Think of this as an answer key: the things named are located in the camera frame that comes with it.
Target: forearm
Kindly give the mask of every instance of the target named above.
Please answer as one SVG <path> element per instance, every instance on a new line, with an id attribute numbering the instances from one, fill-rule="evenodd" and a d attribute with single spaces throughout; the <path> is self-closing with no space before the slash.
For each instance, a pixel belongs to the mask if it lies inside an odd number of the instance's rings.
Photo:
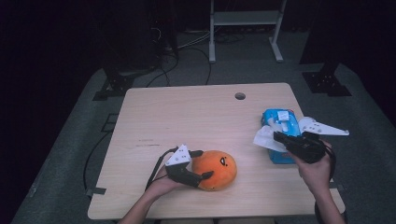
<path id="1" fill-rule="evenodd" d="M 321 218 L 326 224 L 345 224 L 340 211 L 338 210 L 329 190 L 315 192 L 314 197 L 317 201 Z"/>
<path id="2" fill-rule="evenodd" d="M 159 198 L 149 193 L 145 193 L 128 211 L 128 213 L 120 220 L 119 224 L 141 224 L 146 218 L 146 215 L 151 205 Z"/>

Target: hole in table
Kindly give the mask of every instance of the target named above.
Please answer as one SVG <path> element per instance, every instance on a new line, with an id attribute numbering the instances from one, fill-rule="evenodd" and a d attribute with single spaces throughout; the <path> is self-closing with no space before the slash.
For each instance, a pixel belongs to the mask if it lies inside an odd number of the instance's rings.
<path id="1" fill-rule="evenodd" d="M 237 93 L 235 94 L 235 98 L 236 98 L 237 100 L 245 100 L 245 98 L 247 98 L 247 97 L 246 97 L 246 95 L 245 95 L 244 93 L 242 93 L 242 92 L 237 92 Z"/>

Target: orange plush toy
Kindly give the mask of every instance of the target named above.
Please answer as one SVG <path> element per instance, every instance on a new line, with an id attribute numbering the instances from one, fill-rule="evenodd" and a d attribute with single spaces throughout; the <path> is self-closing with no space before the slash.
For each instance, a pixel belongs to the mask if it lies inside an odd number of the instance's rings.
<path id="1" fill-rule="evenodd" d="M 198 175 L 214 171 L 208 179 L 204 179 L 198 188 L 219 190 L 227 188 L 236 177 L 236 163 L 233 157 L 222 151 L 205 151 L 202 156 L 192 159 L 192 171 Z"/>

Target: gray floor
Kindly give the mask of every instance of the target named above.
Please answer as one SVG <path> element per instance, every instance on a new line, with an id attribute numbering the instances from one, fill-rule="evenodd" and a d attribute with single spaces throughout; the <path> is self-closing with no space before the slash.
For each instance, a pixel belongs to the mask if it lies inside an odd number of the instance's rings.
<path id="1" fill-rule="evenodd" d="M 349 223 L 394 223 L 395 129 L 363 88 L 359 77 L 343 65 L 335 74 L 352 96 L 311 93 L 302 72 L 318 71 L 321 64 L 299 65 L 307 35 L 280 33 L 278 44 L 285 58 L 283 63 L 275 61 L 268 33 L 245 35 L 242 41 L 229 45 L 217 44 L 217 62 L 211 65 L 208 84 L 289 83 L 306 116 L 350 131 L 348 137 L 325 137 L 337 154 L 334 180 L 345 188 L 341 194 Z M 181 45 L 194 38 L 180 35 L 178 42 Z M 207 42 L 194 48 L 208 51 Z M 165 57 L 163 69 L 171 68 L 175 62 L 174 58 Z M 157 70 L 137 78 L 134 88 L 146 87 L 161 72 Z M 168 76 L 172 86 L 205 85 L 208 73 L 209 64 L 202 52 L 183 49 L 177 67 Z M 13 223 L 112 223 L 87 217 L 90 200 L 83 186 L 84 164 L 95 144 L 105 136 L 102 128 L 107 116 L 117 114 L 123 100 L 122 97 L 92 100 L 105 79 L 102 70 L 92 75 L 37 177 L 35 191 L 27 195 Z M 166 85 L 165 78 L 159 77 L 150 87 Z M 88 163 L 89 188 L 95 186 L 109 141 L 110 135 L 105 136 Z M 276 217 L 276 221 L 317 223 L 314 217 Z"/>

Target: shelf leg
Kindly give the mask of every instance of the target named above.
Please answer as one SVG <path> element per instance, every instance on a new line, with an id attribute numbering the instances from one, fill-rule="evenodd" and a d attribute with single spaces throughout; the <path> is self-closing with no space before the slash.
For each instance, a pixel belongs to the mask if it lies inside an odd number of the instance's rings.
<path id="1" fill-rule="evenodd" d="M 215 52 L 215 1 L 210 2 L 210 37 L 209 37 L 209 62 L 216 62 Z"/>
<path id="2" fill-rule="evenodd" d="M 287 3 L 287 0 L 283 0 L 281 3 L 279 13 L 277 14 L 274 36 L 269 38 L 271 48 L 273 49 L 273 52 L 276 57 L 276 61 L 278 63 L 283 63 L 283 57 L 282 57 L 282 54 L 280 53 L 280 50 L 279 50 L 279 47 L 277 46 L 276 41 L 277 41 L 277 37 L 279 35 L 280 25 L 282 24 L 283 15 L 285 14 L 286 3 Z"/>

